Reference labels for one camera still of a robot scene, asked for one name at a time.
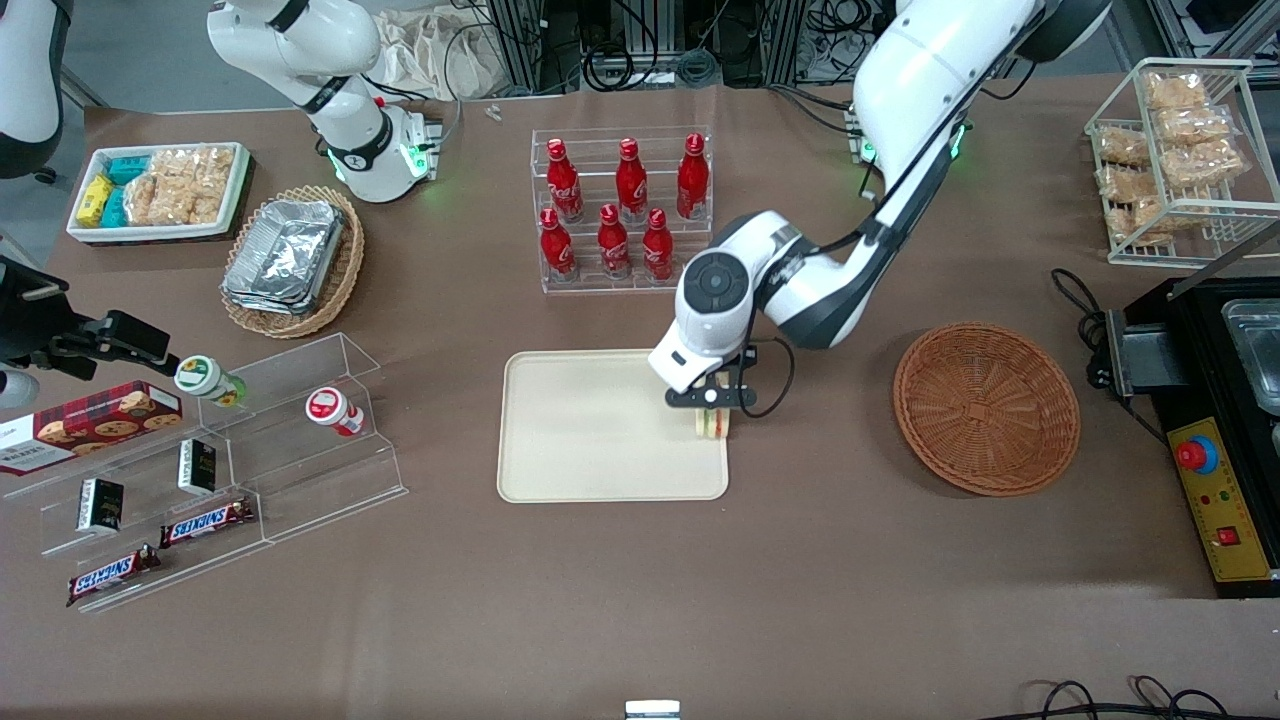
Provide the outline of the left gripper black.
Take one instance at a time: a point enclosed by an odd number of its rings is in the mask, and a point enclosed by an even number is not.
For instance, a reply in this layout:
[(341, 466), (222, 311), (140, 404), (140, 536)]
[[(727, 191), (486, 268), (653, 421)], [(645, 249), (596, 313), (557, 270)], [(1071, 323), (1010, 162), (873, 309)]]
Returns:
[(705, 436), (705, 410), (722, 410), (722, 438), (727, 439), (732, 409), (750, 407), (756, 402), (756, 391), (745, 382), (744, 374), (756, 364), (758, 352), (758, 345), (746, 345), (739, 355), (700, 375), (685, 391), (667, 389), (666, 405), (695, 410), (694, 427), (700, 438)]

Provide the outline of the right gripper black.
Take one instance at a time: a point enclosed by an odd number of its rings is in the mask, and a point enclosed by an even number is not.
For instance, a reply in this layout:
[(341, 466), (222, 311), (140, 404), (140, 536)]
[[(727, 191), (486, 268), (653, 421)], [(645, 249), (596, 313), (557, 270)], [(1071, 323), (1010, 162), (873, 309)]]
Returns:
[[(92, 380), (97, 361), (97, 322), (77, 313), (67, 297), (69, 284), (10, 258), (3, 259), (1, 360), (15, 369), (60, 372)], [(180, 363), (169, 351), (172, 337), (120, 310), (99, 323), (102, 360), (133, 363), (174, 377)]]

